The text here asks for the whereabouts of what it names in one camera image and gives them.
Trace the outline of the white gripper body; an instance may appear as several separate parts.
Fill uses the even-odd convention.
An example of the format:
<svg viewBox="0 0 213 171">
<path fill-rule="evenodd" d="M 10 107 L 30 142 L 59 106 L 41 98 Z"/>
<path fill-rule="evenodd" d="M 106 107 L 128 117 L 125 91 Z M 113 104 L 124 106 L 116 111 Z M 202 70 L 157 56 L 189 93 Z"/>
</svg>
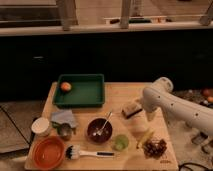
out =
<svg viewBox="0 0 213 171">
<path fill-rule="evenodd" d="M 139 140 L 140 137 L 148 130 L 148 121 L 143 112 L 135 114 L 131 118 L 131 133 Z"/>
</svg>

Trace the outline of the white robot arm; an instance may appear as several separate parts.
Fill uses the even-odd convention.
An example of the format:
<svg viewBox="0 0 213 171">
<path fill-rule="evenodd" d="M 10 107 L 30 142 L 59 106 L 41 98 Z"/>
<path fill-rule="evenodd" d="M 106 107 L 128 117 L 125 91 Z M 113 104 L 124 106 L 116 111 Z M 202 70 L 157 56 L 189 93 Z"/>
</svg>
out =
<svg viewBox="0 0 213 171">
<path fill-rule="evenodd" d="M 142 90 L 142 108 L 147 113 L 158 107 L 187 122 L 202 133 L 213 137 L 213 109 L 172 95 L 174 85 L 167 77 L 160 77 Z"/>
</svg>

